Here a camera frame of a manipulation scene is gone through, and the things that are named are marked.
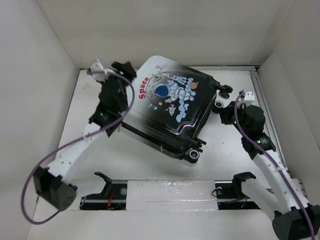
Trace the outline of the black kids space suitcase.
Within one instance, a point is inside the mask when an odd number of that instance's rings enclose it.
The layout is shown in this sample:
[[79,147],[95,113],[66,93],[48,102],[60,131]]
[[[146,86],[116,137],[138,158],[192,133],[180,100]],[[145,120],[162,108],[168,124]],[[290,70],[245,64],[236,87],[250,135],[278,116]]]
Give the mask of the black kids space suitcase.
[[211,75],[160,55],[151,56],[138,69],[132,82],[133,102],[121,126],[141,142],[171,158],[195,164],[202,146],[199,139],[216,98],[233,92]]

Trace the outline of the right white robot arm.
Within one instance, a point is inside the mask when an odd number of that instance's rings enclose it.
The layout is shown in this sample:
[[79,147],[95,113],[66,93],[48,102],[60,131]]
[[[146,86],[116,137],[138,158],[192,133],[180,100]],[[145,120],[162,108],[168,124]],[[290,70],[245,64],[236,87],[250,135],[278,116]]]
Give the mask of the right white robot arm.
[[221,123],[233,125],[240,132],[241,144],[261,170],[270,188],[263,187],[251,172],[234,175],[232,193],[249,197],[268,216],[279,240],[314,240],[320,229],[320,207],[312,205],[283,166],[276,147],[264,132],[264,111],[255,105],[214,107]]

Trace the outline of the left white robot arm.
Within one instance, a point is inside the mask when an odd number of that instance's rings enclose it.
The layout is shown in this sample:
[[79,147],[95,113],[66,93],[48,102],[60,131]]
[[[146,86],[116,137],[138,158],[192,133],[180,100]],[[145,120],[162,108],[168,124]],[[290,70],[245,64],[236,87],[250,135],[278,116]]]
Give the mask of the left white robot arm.
[[65,145],[62,153],[46,167],[38,166],[33,173],[36,193],[58,211],[66,210],[75,200],[79,189],[72,181],[79,167],[95,145],[104,143],[117,129],[133,105],[128,100],[127,87],[132,88],[137,72],[131,62],[113,62],[105,68],[97,59],[87,74],[101,84],[99,103],[77,140]]

